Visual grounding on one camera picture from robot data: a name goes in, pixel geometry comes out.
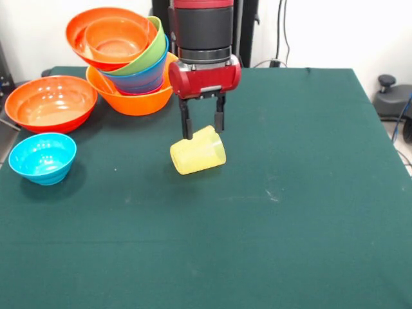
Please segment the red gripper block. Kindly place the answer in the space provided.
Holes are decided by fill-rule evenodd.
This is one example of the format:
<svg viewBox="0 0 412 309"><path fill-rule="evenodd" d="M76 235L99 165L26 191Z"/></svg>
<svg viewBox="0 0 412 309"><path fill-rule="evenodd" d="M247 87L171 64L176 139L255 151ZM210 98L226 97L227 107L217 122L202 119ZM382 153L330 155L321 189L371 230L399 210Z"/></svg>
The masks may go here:
<svg viewBox="0 0 412 309"><path fill-rule="evenodd" d="M214 114L215 131L222 133L225 129L225 93L236 89L241 80L239 59L231 55L228 61L214 64L176 61L170 63L168 76L173 92L179 96L183 138L191 140L193 136L188 99L216 91L223 93L217 96Z"/></svg>

